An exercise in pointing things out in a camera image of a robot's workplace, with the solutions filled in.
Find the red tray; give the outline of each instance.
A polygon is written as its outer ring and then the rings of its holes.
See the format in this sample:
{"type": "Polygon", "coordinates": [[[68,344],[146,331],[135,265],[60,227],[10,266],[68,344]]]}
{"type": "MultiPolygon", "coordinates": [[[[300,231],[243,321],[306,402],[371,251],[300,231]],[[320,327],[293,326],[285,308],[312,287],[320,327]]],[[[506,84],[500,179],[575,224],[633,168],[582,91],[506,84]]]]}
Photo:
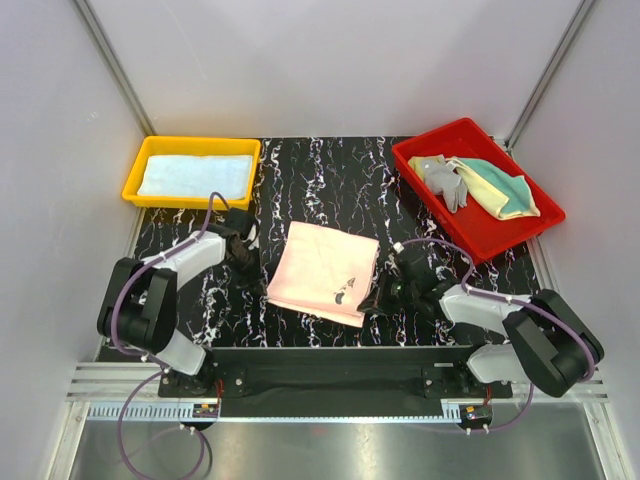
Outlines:
{"type": "Polygon", "coordinates": [[[393,147],[393,154],[402,177],[409,182],[453,241],[471,254],[475,264],[491,260],[565,219],[562,209],[470,118],[461,118],[398,143],[393,147]],[[540,216],[497,220],[471,195],[467,197],[465,208],[458,209],[455,214],[449,213],[442,196],[431,193],[409,166],[411,157],[440,154],[446,157],[481,158],[509,175],[524,175],[540,216]]]}

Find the plastic tray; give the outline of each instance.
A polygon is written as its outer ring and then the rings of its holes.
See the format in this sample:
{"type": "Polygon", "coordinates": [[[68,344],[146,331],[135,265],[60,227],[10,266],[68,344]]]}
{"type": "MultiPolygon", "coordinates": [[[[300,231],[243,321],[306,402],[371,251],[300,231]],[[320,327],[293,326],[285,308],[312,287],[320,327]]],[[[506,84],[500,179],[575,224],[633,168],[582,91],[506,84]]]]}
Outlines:
{"type": "MultiPolygon", "coordinates": [[[[228,200],[230,207],[249,209],[253,180],[260,162],[260,141],[235,138],[202,138],[202,137],[147,137],[142,142],[138,156],[133,163],[127,183],[122,190],[122,198],[133,202],[138,207],[196,208],[206,209],[209,198],[189,197],[150,197],[138,195],[142,185],[147,161],[152,155],[251,155],[253,163],[249,174],[247,193],[239,200],[228,200]]],[[[213,203],[216,210],[225,210],[219,199],[213,203]]]]}
{"type": "Polygon", "coordinates": [[[393,147],[396,168],[435,215],[453,241],[469,252],[474,263],[491,260],[525,240],[562,222],[562,209],[470,118],[462,118],[436,130],[398,143],[393,147]],[[509,175],[524,175],[540,217],[497,220],[472,197],[467,207],[455,214],[447,210],[443,198],[434,195],[409,166],[414,156],[444,154],[447,157],[482,158],[509,175]]]}

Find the pink cloth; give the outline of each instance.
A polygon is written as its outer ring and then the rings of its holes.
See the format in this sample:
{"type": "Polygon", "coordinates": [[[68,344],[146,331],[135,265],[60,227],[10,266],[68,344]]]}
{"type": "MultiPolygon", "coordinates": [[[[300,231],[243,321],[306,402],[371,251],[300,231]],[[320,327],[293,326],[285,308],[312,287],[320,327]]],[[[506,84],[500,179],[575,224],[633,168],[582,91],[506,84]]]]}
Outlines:
{"type": "Polygon", "coordinates": [[[358,305],[369,293],[378,241],[291,222],[287,244],[267,288],[269,302],[362,327],[358,305]]]}

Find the black marble surface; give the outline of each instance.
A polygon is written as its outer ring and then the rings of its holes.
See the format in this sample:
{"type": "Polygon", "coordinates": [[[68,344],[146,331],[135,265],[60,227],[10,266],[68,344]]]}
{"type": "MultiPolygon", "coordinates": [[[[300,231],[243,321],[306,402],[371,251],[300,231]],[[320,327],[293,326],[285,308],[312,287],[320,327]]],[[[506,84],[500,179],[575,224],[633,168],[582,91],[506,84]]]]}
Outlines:
{"type": "MultiPolygon", "coordinates": [[[[419,236],[449,240],[393,164],[391,147],[403,140],[378,138],[265,139],[252,210],[261,222],[263,272],[272,278],[292,220],[374,237],[381,256],[391,244],[419,236]]],[[[148,209],[135,255],[145,257],[175,245],[204,220],[203,211],[148,209]]],[[[461,278],[468,265],[457,253],[436,245],[423,248],[431,266],[461,278]]],[[[411,308],[392,317],[370,316],[353,328],[268,304],[266,298],[235,290],[225,266],[213,267],[179,292],[179,329],[212,347],[405,346],[482,344],[499,335],[441,318],[420,318],[411,308]]],[[[525,244],[480,265],[472,285],[505,293],[539,288],[525,244]]],[[[108,345],[101,360],[118,360],[108,345]]]]}

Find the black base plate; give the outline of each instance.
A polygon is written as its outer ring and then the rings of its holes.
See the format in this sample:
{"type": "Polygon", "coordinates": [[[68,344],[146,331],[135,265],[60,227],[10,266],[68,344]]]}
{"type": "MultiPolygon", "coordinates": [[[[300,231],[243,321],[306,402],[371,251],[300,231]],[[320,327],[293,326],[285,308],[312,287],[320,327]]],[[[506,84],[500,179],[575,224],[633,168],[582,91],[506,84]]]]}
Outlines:
{"type": "MultiPolygon", "coordinates": [[[[460,382],[477,347],[220,348],[223,417],[386,417],[441,415],[441,398],[483,398],[460,382]],[[427,388],[426,379],[431,379],[427,388]]],[[[161,397],[212,397],[184,384],[160,384],[161,397]]],[[[492,385],[494,398],[511,387],[492,385]]]]}

